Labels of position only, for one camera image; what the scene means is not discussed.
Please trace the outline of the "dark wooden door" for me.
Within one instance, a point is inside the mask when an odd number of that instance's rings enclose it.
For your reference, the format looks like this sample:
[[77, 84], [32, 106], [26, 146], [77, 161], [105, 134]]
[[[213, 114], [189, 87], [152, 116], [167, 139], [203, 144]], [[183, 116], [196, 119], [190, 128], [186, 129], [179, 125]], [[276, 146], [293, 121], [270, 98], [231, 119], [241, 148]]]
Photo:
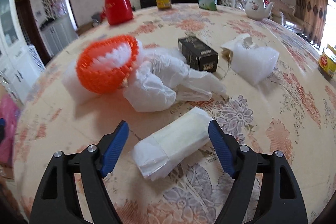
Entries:
[[51, 57], [39, 32], [30, 0], [15, 0], [15, 7], [27, 44], [32, 44], [36, 48], [42, 63], [47, 65], [50, 62]]

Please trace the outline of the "white low cabinet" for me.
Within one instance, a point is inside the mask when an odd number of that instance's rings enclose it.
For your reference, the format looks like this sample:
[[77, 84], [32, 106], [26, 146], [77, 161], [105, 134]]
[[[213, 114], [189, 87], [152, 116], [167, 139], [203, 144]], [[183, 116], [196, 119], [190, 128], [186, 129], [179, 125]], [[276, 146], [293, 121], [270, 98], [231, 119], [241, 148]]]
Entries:
[[49, 22], [41, 29], [41, 36], [51, 57], [55, 57], [78, 38], [68, 15]]

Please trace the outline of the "white floral teapot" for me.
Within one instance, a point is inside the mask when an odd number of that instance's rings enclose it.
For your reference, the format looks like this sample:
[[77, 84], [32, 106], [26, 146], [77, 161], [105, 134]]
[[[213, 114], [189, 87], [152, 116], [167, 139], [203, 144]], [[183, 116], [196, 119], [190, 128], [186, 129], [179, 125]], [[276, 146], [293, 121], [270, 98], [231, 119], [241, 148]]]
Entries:
[[265, 0], [247, 0], [245, 4], [245, 13], [248, 18], [253, 20], [263, 20], [271, 15], [274, 2], [265, 4]]

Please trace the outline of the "pink lined trash bin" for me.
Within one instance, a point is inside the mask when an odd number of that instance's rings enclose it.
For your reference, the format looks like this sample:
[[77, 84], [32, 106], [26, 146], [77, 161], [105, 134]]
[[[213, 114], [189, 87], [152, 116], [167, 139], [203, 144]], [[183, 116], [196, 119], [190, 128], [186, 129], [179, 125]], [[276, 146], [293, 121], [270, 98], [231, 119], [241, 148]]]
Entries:
[[11, 96], [4, 95], [1, 100], [1, 163], [10, 167], [13, 166], [14, 138], [20, 113]]

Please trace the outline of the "white paper packet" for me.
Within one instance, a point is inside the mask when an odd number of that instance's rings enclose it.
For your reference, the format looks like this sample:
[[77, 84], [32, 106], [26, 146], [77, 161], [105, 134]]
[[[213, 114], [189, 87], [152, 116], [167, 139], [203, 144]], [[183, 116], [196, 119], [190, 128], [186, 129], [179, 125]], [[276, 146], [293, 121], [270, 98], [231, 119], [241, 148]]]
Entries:
[[166, 177], [184, 158], [207, 144], [212, 117], [194, 107], [164, 128], [138, 142], [132, 158], [145, 179]]

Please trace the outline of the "white crumpled plastic bag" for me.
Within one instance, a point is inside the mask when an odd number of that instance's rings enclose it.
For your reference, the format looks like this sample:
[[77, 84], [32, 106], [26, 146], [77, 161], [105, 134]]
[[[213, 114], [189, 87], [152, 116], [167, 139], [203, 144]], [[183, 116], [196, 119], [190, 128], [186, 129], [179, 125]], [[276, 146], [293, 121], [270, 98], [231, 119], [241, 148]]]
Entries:
[[227, 98], [226, 87], [216, 76], [191, 68], [176, 48], [145, 48], [137, 42], [135, 70], [123, 89], [135, 111], [163, 111], [181, 101], [209, 101], [214, 94]]

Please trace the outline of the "red thermos flask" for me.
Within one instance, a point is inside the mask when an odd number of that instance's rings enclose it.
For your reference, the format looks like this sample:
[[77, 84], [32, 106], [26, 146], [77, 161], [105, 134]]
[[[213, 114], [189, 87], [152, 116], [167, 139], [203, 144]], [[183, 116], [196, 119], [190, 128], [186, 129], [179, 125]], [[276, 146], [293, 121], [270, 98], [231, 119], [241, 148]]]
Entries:
[[105, 0], [105, 14], [110, 26], [132, 20], [133, 10], [130, 0]]

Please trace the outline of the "white tall display cabinet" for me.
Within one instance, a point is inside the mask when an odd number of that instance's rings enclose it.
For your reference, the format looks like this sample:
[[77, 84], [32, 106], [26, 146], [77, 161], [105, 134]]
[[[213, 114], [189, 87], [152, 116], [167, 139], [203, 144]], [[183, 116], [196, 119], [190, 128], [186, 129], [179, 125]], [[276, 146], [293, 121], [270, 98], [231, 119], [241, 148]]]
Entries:
[[21, 29], [15, 0], [1, 0], [1, 73], [10, 95], [25, 103], [33, 85], [45, 70], [34, 46]]

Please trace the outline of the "orange woven basket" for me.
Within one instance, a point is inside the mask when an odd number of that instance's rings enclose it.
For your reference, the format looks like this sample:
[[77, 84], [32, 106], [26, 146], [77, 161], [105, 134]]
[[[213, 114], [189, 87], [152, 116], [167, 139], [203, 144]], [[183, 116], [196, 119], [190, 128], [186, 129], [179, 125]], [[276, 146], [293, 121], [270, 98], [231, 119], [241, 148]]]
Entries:
[[138, 41], [130, 35], [93, 42], [79, 55], [76, 63], [78, 79], [90, 92], [112, 93], [129, 77], [138, 54]]

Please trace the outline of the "black rectangular carton box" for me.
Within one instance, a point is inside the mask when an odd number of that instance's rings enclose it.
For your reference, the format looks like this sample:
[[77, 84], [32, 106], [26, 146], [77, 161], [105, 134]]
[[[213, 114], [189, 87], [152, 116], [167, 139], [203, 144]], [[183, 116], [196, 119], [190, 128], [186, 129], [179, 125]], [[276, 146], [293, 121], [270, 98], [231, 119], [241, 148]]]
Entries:
[[196, 36], [178, 39], [179, 52], [187, 64], [197, 71], [214, 73], [218, 67], [218, 53]]

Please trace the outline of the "white L-shaped foam piece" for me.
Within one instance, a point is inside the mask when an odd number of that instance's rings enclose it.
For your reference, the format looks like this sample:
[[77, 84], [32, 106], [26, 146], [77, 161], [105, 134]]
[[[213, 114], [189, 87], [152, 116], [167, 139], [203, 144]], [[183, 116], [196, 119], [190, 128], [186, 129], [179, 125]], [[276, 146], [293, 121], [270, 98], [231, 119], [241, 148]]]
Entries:
[[255, 86], [272, 74], [280, 53], [271, 47], [234, 50], [231, 69], [249, 84]]

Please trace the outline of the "white foam block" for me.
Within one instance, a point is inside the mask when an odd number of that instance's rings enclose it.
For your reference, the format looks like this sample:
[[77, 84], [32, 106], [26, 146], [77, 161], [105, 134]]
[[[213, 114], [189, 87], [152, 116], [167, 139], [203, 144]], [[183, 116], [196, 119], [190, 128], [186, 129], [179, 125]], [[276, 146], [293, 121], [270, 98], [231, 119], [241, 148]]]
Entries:
[[81, 105], [100, 96], [97, 93], [88, 91], [82, 86], [76, 73], [76, 60], [70, 62], [63, 73], [62, 84], [73, 99], [75, 105]]

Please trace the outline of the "floral tablecloth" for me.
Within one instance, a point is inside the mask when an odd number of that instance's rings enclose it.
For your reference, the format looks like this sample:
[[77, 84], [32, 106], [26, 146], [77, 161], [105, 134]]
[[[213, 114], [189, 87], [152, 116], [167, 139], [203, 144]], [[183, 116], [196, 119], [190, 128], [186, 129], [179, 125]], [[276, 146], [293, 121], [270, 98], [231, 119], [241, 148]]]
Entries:
[[136, 11], [134, 19], [88, 31], [47, 65], [30, 92], [15, 136], [16, 199], [30, 215], [39, 182], [52, 154], [82, 151], [112, 132], [121, 120], [129, 138], [114, 172], [104, 184], [125, 223], [213, 223], [232, 185], [222, 171], [212, 145], [186, 158], [166, 178], [145, 180], [131, 158], [141, 139], [191, 110], [178, 103], [158, 113], [138, 113], [121, 92], [76, 105], [62, 84], [63, 73], [91, 42], [129, 34], [145, 47], [176, 48], [178, 39], [200, 38], [217, 52], [239, 34], [249, 34], [258, 46], [279, 52], [273, 73], [251, 86], [219, 59], [216, 77], [228, 98], [213, 97], [197, 106], [222, 129], [254, 151], [280, 150], [287, 158], [313, 221], [335, 191], [335, 82], [318, 70], [318, 54], [304, 40], [277, 23], [247, 18], [239, 10], [220, 6], [202, 10], [196, 4], [172, 9]]

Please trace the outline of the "yellow lidded glass jar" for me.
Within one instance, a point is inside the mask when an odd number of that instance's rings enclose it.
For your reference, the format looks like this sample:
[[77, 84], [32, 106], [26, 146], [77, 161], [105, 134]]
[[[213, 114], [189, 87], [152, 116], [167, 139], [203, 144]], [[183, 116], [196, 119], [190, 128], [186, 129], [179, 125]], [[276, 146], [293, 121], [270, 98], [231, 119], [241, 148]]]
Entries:
[[171, 9], [171, 0], [156, 0], [157, 8], [159, 10]]

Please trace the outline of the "white printed paper bag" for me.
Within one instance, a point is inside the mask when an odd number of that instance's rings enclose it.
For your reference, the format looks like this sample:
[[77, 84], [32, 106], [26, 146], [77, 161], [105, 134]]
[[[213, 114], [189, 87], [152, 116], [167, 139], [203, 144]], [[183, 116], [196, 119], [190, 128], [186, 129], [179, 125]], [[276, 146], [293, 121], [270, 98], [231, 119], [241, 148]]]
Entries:
[[232, 57], [234, 55], [234, 50], [238, 47], [245, 48], [247, 50], [258, 48], [259, 46], [253, 41], [252, 36], [250, 34], [240, 34], [236, 36], [233, 40], [225, 42], [220, 46], [222, 50], [222, 56], [229, 63], [232, 61]]

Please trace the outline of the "yellow red tin can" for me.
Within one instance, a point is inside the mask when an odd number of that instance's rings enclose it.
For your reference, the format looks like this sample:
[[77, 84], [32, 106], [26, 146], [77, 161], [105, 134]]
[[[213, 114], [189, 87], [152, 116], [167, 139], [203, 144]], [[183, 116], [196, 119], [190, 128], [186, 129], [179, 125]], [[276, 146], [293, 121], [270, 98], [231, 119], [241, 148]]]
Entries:
[[335, 75], [335, 48], [328, 44], [322, 51], [318, 61], [319, 69], [330, 78]]

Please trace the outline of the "brown patterned curtain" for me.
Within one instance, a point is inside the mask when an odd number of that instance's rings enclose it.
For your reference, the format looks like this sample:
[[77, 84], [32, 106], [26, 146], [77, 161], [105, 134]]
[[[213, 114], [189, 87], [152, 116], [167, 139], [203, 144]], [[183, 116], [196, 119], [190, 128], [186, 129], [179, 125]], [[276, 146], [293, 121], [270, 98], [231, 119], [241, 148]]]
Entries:
[[303, 21], [303, 33], [320, 48], [328, 0], [296, 0], [295, 16]]

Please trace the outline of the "white ornate sofa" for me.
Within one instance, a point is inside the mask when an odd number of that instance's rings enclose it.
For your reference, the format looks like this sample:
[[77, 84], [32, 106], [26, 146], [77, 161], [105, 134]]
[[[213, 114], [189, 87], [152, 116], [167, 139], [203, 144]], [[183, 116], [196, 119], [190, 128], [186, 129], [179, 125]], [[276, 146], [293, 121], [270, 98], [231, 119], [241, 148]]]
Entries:
[[[304, 22], [295, 16], [295, 7], [286, 4], [283, 0], [270, 1], [274, 2], [274, 5], [269, 19], [296, 34], [302, 34], [305, 29]], [[244, 10], [246, 2], [247, 0], [235, 0], [235, 8]]]

